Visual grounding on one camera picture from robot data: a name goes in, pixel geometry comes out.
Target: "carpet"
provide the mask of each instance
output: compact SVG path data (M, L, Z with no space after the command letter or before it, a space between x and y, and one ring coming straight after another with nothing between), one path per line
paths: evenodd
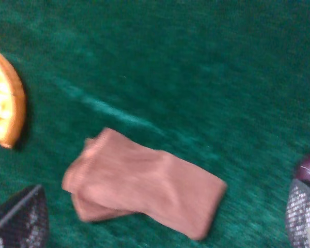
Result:
M310 152L310 1L0 1L0 52L28 97L0 147L0 204L46 190L48 247L290 247L292 170ZM141 214L78 220L63 174L112 128L228 184L192 241Z

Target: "black mesh object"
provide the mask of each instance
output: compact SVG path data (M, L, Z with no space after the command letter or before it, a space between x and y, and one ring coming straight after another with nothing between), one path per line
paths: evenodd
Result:
M0 248L43 248L49 234L41 185L29 186L0 206Z
M310 185L298 179L290 187L286 228L294 248L310 248Z

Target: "brown sock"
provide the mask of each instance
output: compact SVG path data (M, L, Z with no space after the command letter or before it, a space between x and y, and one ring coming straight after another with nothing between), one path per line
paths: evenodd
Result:
M110 209L142 212L200 240L207 234L227 185L168 152L141 146L105 129L88 150L76 195Z
M72 203L81 221L104 221L131 214L130 211L110 209L90 202L82 196L77 196L76 193L80 184L75 183L74 180L79 176L80 171L83 170L85 166L88 166L88 160L90 159L89 150L91 149L94 141L95 140L91 138L87 138L85 140L84 149L81 155L70 165L69 169L65 173L62 188L71 193Z

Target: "green carpet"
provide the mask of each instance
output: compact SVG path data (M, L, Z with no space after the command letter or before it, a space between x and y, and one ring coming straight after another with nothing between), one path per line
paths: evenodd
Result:
M290 247L292 169L310 152L310 1L0 2L0 52L29 100L18 149L0 147L0 203L42 183L48 247ZM103 127L227 182L205 240L141 214L78 220L61 180Z

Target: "green rug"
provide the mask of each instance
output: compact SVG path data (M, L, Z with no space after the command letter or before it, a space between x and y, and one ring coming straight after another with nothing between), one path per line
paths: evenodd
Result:
M310 1L0 2L0 52L29 100L18 149L0 147L0 204L42 183L48 247L290 247L292 169L310 152ZM61 180L103 127L227 182L205 240L141 214L78 220Z

